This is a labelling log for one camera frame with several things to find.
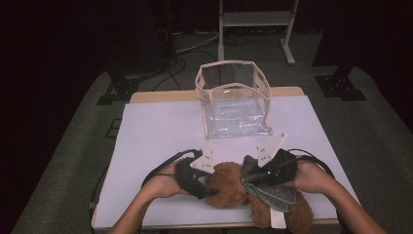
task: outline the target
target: brown teddy bear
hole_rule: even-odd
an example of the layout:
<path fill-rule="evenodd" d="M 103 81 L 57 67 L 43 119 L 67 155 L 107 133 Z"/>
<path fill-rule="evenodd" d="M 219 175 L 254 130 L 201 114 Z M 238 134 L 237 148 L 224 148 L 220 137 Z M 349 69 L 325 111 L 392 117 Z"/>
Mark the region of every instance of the brown teddy bear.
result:
<path fill-rule="evenodd" d="M 258 196 L 246 192 L 241 184 L 242 166 L 234 162 L 215 165 L 215 172 L 206 177 L 206 186 L 220 192 L 207 196 L 206 203 L 215 208 L 234 208 L 251 203 L 251 218 L 259 228 L 271 227 L 270 207 Z M 313 212 L 301 192 L 296 193 L 297 203 L 289 205 L 284 214 L 287 229 L 294 234 L 307 234 L 313 224 Z"/>

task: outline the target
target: forearm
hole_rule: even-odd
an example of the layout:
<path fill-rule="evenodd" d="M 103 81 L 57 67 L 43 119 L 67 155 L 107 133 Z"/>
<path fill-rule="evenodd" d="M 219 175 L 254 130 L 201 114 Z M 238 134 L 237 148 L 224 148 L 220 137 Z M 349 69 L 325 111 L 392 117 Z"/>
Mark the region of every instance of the forearm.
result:
<path fill-rule="evenodd" d="M 324 195 L 331 201 L 353 233 L 386 233 L 341 184 L 337 183 L 330 187 Z"/>
<path fill-rule="evenodd" d="M 108 233 L 135 234 L 153 200 L 153 198 L 137 193 L 128 208 Z"/>

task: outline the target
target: hand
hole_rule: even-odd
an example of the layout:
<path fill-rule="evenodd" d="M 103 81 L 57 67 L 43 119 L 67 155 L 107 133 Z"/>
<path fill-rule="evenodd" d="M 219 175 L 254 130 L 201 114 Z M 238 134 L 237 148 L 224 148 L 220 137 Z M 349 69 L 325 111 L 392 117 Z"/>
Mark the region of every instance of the hand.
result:
<path fill-rule="evenodd" d="M 294 187 L 303 192 L 320 193 L 323 195 L 327 195 L 336 185 L 340 185 L 340 183 L 317 164 L 309 161 L 298 161 L 295 179 L 282 184 L 282 186 Z"/>
<path fill-rule="evenodd" d="M 158 174 L 162 175 L 154 175 L 143 185 L 139 193 L 147 194 L 152 199 L 168 198 L 176 194 L 188 194 L 188 192 L 180 188 L 174 177 L 175 165 L 179 161 L 177 160 L 161 169 Z"/>

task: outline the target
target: dark background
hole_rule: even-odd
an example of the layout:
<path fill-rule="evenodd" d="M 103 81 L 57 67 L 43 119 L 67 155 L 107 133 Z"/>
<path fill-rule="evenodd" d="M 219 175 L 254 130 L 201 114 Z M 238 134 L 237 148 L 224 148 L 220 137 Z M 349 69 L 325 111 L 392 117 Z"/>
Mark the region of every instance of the dark background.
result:
<path fill-rule="evenodd" d="M 9 233 L 94 79 L 124 67 L 164 69 L 157 28 L 216 30 L 218 1 L 1 0 L 0 232 Z M 288 9 L 285 1 L 226 0 L 227 9 Z M 301 0 L 294 30 L 325 28 L 315 65 L 350 58 L 374 78 L 412 129 L 412 17 L 407 1 Z"/>

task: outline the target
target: table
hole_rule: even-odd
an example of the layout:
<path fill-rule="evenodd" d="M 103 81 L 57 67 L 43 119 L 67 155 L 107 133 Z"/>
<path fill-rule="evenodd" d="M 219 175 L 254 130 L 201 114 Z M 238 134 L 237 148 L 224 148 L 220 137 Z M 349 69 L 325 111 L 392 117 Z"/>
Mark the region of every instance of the table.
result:
<path fill-rule="evenodd" d="M 224 27 L 228 26 L 273 26 L 286 25 L 285 37 L 281 39 L 282 50 L 289 65 L 294 65 L 295 60 L 289 49 L 289 38 L 295 21 L 299 0 L 294 0 L 291 11 L 278 12 L 234 12 L 225 13 L 223 1 L 219 1 L 219 43 L 218 60 L 224 60 Z"/>
<path fill-rule="evenodd" d="M 304 147 L 303 149 L 314 153 L 331 168 L 336 178 L 356 198 L 357 196 L 322 130 L 317 115 L 303 91 L 298 87 L 277 87 L 272 88 L 272 92 L 274 96 L 272 102 L 275 101 L 275 108 L 272 106 L 272 110 L 280 113 L 278 117 L 283 126 L 291 126 L 293 120 L 290 116 L 297 114 L 295 118 L 297 121 L 294 123 L 297 126 L 286 128 L 289 139 L 285 141 L 285 149 L 297 146 Z M 288 111 L 282 111 L 283 109 L 291 110 L 288 106 L 297 103 L 299 106 L 297 109 L 292 108 L 292 114 L 287 113 Z M 231 155 L 234 154 L 232 151 L 241 150 L 242 153 L 245 153 L 244 155 L 253 155 L 256 149 L 253 147 L 251 150 L 249 146 L 262 142 L 262 137 L 268 137 L 247 136 L 223 140 L 201 140 L 201 138 L 204 139 L 201 107 L 194 109 L 194 106 L 198 105 L 200 104 L 197 101 L 195 91 L 148 92 L 136 93 L 132 96 L 131 104 L 127 105 L 125 109 L 115 151 L 102 187 L 99 203 L 94 212 L 92 227 L 95 230 L 104 230 L 112 226 L 139 190 L 143 178 L 174 153 L 189 148 L 199 149 L 202 146 L 214 147 L 214 155 L 218 153 L 219 156 L 219 153 L 222 152 L 222 155 L 227 157 L 219 159 L 215 155 L 216 164 L 228 160 L 240 161 L 239 154 L 233 156 Z M 305 111 L 306 115 L 299 113 L 300 111 Z M 185 119 L 184 123 L 180 123 L 180 121 L 174 121 L 173 125 L 168 123 L 169 118 L 178 112 L 190 115 L 190 118 Z M 193 114 L 198 112 L 200 113 L 199 118 L 193 118 Z M 156 117 L 153 115 L 159 115 L 158 118 L 162 121 L 154 121 Z M 312 124 L 307 126 L 307 120 L 311 120 Z M 185 134 L 183 133 L 185 130 L 181 130 L 180 125 L 200 129 L 200 131 Z M 273 125 L 275 133 L 281 131 L 280 123 L 273 122 Z M 154 137 L 153 132 L 158 129 L 161 129 L 162 133 L 156 134 Z M 162 157 L 154 157 L 153 155 L 162 155 Z M 304 194 L 304 196 L 315 213 L 314 224 L 337 223 L 335 209 L 325 197 L 319 194 Z M 170 215 L 176 211 L 180 211 L 178 215 Z M 169 199 L 154 201 L 143 220 L 143 228 L 253 226 L 249 215 L 249 206 L 218 210 L 194 197 L 177 195 Z"/>

